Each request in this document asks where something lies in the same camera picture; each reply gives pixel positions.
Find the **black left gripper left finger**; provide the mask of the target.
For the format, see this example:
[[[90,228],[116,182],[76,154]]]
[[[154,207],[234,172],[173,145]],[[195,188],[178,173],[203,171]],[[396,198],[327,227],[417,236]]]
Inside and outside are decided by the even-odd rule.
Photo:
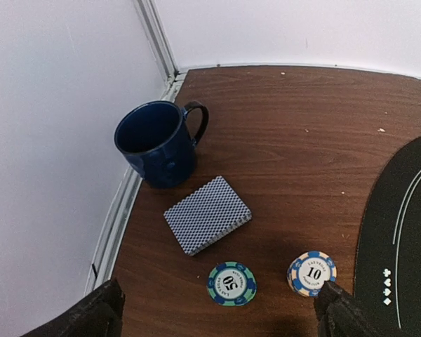
[[[118,281],[108,280],[60,316],[25,335],[120,337],[125,299]]]

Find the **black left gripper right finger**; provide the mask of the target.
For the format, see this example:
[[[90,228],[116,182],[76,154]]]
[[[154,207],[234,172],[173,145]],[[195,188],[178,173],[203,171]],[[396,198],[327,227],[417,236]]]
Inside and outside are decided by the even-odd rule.
[[[393,336],[368,321],[353,296],[332,281],[325,281],[314,299],[317,336]]]

